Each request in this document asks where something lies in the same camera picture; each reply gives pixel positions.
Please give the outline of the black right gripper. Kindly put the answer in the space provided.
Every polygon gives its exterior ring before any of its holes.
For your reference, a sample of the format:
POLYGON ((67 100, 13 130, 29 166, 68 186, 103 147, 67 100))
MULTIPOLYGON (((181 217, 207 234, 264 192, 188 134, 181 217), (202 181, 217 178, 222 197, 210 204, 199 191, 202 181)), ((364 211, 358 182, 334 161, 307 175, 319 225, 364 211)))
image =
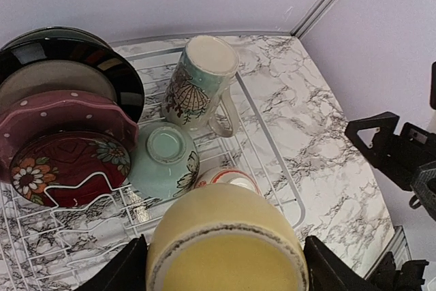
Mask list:
POLYGON ((345 136, 363 154, 375 156, 375 167, 404 191, 411 192, 418 179, 435 177, 435 133, 411 123, 395 134, 399 116, 383 112, 350 121, 345 136))

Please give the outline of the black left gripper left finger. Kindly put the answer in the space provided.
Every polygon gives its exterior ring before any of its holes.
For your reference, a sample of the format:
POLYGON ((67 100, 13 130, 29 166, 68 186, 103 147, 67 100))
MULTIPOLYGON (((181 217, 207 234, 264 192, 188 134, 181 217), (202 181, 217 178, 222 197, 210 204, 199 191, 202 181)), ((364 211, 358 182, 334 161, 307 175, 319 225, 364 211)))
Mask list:
POLYGON ((148 248, 142 234, 131 240, 94 277, 77 291, 145 291, 148 248))

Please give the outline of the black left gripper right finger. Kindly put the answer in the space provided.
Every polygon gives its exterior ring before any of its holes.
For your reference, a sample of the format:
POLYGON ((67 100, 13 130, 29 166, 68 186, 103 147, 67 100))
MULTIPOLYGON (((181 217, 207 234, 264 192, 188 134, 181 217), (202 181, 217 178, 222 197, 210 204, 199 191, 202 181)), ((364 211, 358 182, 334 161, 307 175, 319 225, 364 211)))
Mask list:
POLYGON ((383 257, 368 279, 348 267, 316 236, 305 239, 304 255, 309 272, 309 290, 388 290, 388 282, 377 281, 380 267, 386 267, 383 257))

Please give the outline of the yellow ceramic mug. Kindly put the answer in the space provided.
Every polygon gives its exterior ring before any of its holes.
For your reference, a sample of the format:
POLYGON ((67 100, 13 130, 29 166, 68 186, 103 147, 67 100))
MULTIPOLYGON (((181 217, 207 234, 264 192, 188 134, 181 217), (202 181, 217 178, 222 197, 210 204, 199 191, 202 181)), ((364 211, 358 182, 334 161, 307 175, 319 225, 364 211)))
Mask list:
POLYGON ((307 263, 285 216, 243 187, 188 192, 149 244, 147 290, 308 290, 307 263))

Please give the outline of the red floral plate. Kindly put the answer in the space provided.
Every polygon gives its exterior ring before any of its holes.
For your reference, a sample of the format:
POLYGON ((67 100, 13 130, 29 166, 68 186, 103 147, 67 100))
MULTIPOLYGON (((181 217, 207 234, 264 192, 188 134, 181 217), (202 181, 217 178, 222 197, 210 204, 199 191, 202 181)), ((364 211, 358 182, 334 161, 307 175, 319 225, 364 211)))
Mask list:
POLYGON ((127 149, 98 132, 59 132, 34 140, 10 164, 20 196, 47 207, 75 207, 121 186, 131 168, 127 149))

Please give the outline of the tall seashell ceramic mug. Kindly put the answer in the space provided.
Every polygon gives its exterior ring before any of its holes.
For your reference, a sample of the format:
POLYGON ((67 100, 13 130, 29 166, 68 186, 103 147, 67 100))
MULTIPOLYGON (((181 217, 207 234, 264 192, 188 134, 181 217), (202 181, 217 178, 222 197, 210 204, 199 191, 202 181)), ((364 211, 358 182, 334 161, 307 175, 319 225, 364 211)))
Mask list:
POLYGON ((236 51, 223 39, 211 35, 191 38, 166 89, 163 116, 187 131, 208 125, 221 137, 234 136, 239 120, 230 83, 238 66, 236 51))

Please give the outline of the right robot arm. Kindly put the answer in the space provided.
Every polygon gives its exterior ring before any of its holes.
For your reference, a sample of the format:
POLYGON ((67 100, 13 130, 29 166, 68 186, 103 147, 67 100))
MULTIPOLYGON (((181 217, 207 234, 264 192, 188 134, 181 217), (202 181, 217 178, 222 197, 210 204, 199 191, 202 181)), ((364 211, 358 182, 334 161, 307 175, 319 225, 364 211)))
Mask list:
POLYGON ((423 206, 435 218, 435 133, 405 123, 392 112, 350 121, 345 136, 364 158, 402 190, 412 192, 412 209, 423 206))

